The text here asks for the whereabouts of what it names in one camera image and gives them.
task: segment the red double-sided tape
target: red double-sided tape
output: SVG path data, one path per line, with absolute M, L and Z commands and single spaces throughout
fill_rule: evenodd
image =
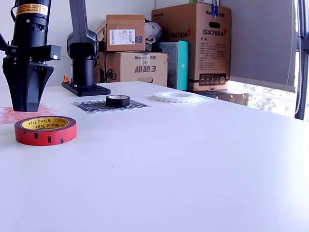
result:
M 16 140 L 32 146 L 50 146 L 73 140 L 76 121 L 69 117 L 44 116 L 21 120 L 15 124 Z

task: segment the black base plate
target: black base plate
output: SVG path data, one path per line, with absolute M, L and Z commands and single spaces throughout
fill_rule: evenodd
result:
M 68 91 L 74 93 L 78 97 L 97 96 L 97 95 L 110 95 L 111 90 L 101 86 L 85 86 L 74 87 L 71 84 L 62 83 L 62 86 Z

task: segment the small box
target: small box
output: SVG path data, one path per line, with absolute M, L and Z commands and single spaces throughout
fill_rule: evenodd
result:
M 96 83 L 144 81 L 167 86 L 168 55 L 155 52 L 99 53 Z
M 152 21 L 163 29 L 163 40 L 189 42 L 191 91 L 227 89 L 231 60 L 231 9 L 188 3 L 152 11 Z
M 217 5 L 220 6 L 220 0 L 216 0 L 216 1 L 217 1 Z M 195 3 L 195 2 L 213 4 L 214 0 L 189 0 L 189 3 Z
M 186 41 L 154 43 L 153 51 L 168 55 L 168 87 L 186 91 L 188 89 L 189 43 Z
M 105 51 L 145 51 L 143 15 L 107 15 L 103 31 Z

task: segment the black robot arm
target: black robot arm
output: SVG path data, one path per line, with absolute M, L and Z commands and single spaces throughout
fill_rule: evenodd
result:
M 72 59 L 73 79 L 62 86 L 77 96 L 110 94 L 95 84 L 94 70 L 98 56 L 98 36 L 88 29 L 85 0 L 70 0 L 73 33 L 68 36 L 68 55 Z
M 7 79 L 13 109 L 37 112 L 45 85 L 54 68 L 46 64 L 60 60 L 61 47 L 47 46 L 51 0 L 17 0 L 12 44 L 0 36 L 3 73 Z
M 60 60 L 61 47 L 47 44 L 52 0 L 16 0 L 12 43 L 0 34 L 0 50 L 7 55 L 3 73 L 7 79 L 14 111 L 37 112 L 45 85 L 54 71 L 47 61 Z M 70 0 L 73 33 L 68 54 L 73 60 L 73 81 L 63 86 L 78 96 L 110 94 L 94 83 L 97 35 L 88 30 L 85 0 Z

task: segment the black tape roll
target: black tape roll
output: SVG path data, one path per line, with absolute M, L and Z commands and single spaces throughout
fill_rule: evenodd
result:
M 121 108 L 130 106 L 130 97 L 124 95 L 111 95 L 106 97 L 106 106 Z

